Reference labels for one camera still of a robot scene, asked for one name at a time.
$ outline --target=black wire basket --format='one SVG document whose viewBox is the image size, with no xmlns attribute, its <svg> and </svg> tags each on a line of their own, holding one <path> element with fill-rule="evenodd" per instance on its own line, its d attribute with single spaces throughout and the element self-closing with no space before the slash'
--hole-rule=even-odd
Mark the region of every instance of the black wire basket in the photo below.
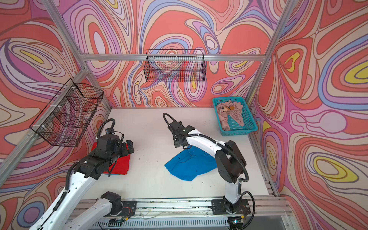
<svg viewBox="0 0 368 230">
<path fill-rule="evenodd" d="M 68 91 L 64 98 L 45 121 L 36 130 L 32 128 L 47 106 L 32 122 L 30 128 L 50 145 L 77 147 L 102 101 L 103 91 L 84 83 L 73 83 L 65 90 Z"/>
<path fill-rule="evenodd" d="M 146 81 L 204 82 L 206 62 L 203 49 L 146 50 Z"/>
</svg>

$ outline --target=colorful patterned wall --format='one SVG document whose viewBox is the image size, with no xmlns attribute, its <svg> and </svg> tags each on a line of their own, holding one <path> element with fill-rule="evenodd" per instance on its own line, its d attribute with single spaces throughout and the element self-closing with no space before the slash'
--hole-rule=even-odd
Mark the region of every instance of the colorful patterned wall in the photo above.
<svg viewBox="0 0 368 230">
<path fill-rule="evenodd" d="M 368 2 L 301 0 L 251 110 L 301 229 L 368 229 Z"/>
<path fill-rule="evenodd" d="M 145 54 L 203 48 L 207 54 L 264 54 L 283 1 L 105 1 L 58 3 L 82 53 Z M 142 61 L 90 61 L 113 107 L 210 106 L 243 96 L 259 62 L 207 62 L 204 83 L 145 82 Z"/>
<path fill-rule="evenodd" d="M 40 1 L 1 1 L 0 21 L 2 162 L 80 67 Z M 43 214 L 62 190 L 69 166 L 91 149 L 108 110 L 99 107 L 78 148 L 35 142 L 0 188 L 0 229 L 28 229 Z"/>
</svg>

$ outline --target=folded red cloth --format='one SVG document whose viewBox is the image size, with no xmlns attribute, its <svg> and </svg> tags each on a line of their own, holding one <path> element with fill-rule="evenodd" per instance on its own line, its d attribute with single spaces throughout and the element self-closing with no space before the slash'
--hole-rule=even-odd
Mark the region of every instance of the folded red cloth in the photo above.
<svg viewBox="0 0 368 230">
<path fill-rule="evenodd" d="M 94 150 L 96 147 L 97 147 L 97 142 L 93 143 L 92 150 Z M 129 170 L 129 160 L 130 160 L 130 154 L 128 156 L 119 158 L 111 174 L 126 175 Z"/>
</svg>

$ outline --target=laundry basket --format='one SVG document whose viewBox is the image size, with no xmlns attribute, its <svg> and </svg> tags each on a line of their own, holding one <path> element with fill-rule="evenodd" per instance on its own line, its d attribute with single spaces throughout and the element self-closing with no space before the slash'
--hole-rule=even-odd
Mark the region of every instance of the laundry basket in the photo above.
<svg viewBox="0 0 368 230">
<path fill-rule="evenodd" d="M 240 126 L 234 119 L 232 119 L 230 116 L 228 116 L 228 123 L 230 126 L 230 131 L 224 131 L 221 127 L 219 114 L 217 113 L 216 106 L 223 102 L 240 102 L 243 105 L 243 111 L 241 115 L 243 116 L 244 126 Z M 216 117 L 217 121 L 219 123 L 221 135 L 223 136 L 231 136 L 231 135 L 247 135 L 250 132 L 257 131 L 258 127 L 254 121 L 254 118 L 245 103 L 244 98 L 242 97 L 223 97 L 223 98 L 213 98 L 213 106 L 215 107 Z"/>
</svg>

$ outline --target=white table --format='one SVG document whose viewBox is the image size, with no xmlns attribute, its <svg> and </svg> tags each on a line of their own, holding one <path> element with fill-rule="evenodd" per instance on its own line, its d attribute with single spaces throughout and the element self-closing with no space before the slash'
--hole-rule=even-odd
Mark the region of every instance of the white table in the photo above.
<svg viewBox="0 0 368 230">
<path fill-rule="evenodd" d="M 170 114 L 177 121 L 182 121 L 184 126 L 191 125 L 213 139 L 234 141 L 247 162 L 249 174 L 249 181 L 243 183 L 242 191 L 268 195 L 248 136 L 221 136 L 213 108 L 113 109 L 109 118 L 116 120 L 114 129 L 125 134 L 125 141 L 131 139 L 134 143 L 135 152 L 130 158 L 129 171 L 127 175 L 101 175 L 83 199 L 96 199 L 107 191 L 121 195 L 122 199 L 224 195 L 225 182 L 217 169 L 199 175 L 193 181 L 183 181 L 165 168 L 164 165 L 182 148 L 174 147 L 172 134 L 162 118 L 163 113 Z"/>
</svg>

